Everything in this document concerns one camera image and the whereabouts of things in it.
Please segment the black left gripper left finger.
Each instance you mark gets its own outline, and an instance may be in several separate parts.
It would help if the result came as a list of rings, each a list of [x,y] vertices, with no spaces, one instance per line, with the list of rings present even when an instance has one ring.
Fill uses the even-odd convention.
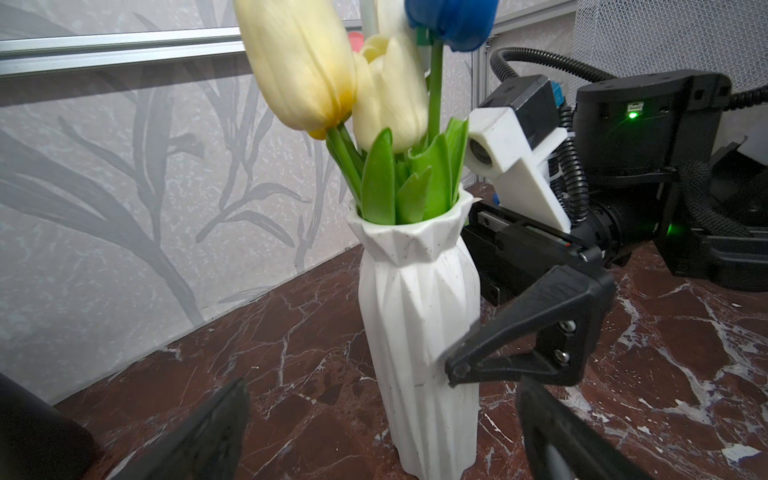
[[[249,419],[249,394],[238,379],[220,389],[118,479],[232,479]]]

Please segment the white ribbed ceramic vase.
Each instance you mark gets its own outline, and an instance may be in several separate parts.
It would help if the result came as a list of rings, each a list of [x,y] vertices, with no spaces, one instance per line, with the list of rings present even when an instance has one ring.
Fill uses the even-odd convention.
[[[479,274],[461,237],[473,203],[460,190],[428,221],[347,219],[363,245],[359,305],[391,439],[419,479],[459,479],[476,461],[479,387],[450,386],[444,366],[481,316]]]

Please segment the pink tulip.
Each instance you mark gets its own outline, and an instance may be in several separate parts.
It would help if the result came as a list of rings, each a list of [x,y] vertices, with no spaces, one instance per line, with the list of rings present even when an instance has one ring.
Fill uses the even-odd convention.
[[[350,31],[348,33],[348,39],[354,52],[359,53],[363,49],[365,37],[362,32]]]

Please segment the black cylindrical vase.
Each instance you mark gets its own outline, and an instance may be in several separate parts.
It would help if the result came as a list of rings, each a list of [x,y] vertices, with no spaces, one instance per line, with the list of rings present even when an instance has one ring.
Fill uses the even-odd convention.
[[[96,450],[88,430],[9,377],[1,377],[3,479],[80,479]]]

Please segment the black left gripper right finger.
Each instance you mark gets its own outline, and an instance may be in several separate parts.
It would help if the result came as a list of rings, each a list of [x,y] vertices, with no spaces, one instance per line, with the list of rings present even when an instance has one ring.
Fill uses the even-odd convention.
[[[516,408],[535,479],[648,479],[543,385],[523,378]]]

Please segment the blue tulip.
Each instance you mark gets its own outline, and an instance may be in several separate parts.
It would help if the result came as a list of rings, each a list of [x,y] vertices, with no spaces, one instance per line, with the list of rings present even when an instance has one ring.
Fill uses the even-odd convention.
[[[480,48],[493,28],[498,0],[406,0],[405,12],[418,44],[429,45],[428,144],[440,133],[444,46],[455,52]]]

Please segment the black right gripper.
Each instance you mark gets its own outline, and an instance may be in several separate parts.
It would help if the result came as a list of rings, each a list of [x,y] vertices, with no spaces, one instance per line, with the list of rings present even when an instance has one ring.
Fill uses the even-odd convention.
[[[501,306],[519,296],[446,352],[449,385],[580,383],[616,295],[597,248],[487,201],[471,206],[461,236],[482,297]]]

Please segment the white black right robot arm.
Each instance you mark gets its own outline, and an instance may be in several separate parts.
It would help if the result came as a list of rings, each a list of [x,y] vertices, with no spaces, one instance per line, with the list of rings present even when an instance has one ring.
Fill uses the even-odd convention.
[[[467,166],[496,202],[462,239],[497,307],[448,354],[452,386],[578,384],[615,295],[614,265],[653,243],[669,271],[767,288],[767,160],[716,148],[724,112],[767,100],[721,73],[617,77],[531,48],[490,57],[499,87],[469,118]]]

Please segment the cream white tulip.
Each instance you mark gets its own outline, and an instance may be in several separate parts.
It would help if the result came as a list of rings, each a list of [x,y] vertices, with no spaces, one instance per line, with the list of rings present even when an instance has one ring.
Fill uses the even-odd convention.
[[[258,87],[287,127],[324,140],[361,205],[362,157],[345,122],[356,103],[355,59],[331,1],[234,3]]]

